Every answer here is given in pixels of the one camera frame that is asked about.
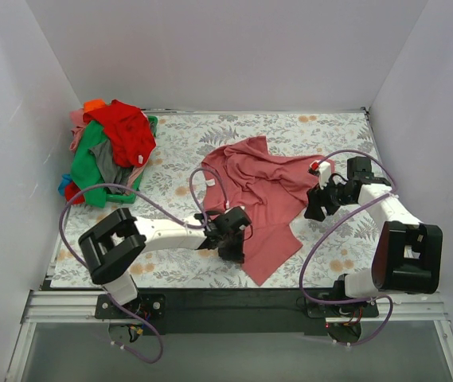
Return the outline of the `pink t shirt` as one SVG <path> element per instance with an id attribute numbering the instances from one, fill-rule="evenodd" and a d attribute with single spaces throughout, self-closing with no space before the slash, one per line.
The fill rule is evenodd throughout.
<path id="1" fill-rule="evenodd" d="M 244 242 L 244 272 L 262 285 L 303 244 L 293 235 L 291 222 L 307 206 L 307 191 L 318 184 L 308 172 L 322 155 L 276 156 L 264 136 L 222 146 L 201 165 L 217 172 L 230 206 L 243 206 L 252 221 L 253 235 Z"/>

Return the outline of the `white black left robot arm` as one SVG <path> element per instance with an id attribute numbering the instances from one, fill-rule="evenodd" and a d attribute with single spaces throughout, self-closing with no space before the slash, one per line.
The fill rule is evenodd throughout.
<path id="1" fill-rule="evenodd" d="M 196 213 L 179 224 L 170 219 L 135 217 L 117 209 L 78 240 L 92 282 L 113 297 L 113 308 L 133 318 L 141 307 L 129 268 L 145 252 L 217 250 L 225 261 L 243 263 L 244 234 L 252 225 L 243 207 Z"/>

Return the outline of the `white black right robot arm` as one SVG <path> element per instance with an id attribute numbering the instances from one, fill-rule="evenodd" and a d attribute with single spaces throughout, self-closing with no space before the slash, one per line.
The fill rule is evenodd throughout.
<path id="1" fill-rule="evenodd" d="M 413 216 L 395 194 L 394 185 L 372 171 L 372 159 L 357 156 L 347 161 L 347 175 L 326 161 L 315 161 L 309 171 L 318 184 L 307 192 L 308 220 L 322 222 L 342 206 L 358 205 L 379 229 L 379 240 L 369 269 L 341 275 L 321 299 L 341 316 L 358 310 L 361 302 L 386 293 L 434 294 L 439 285 L 443 232 Z"/>

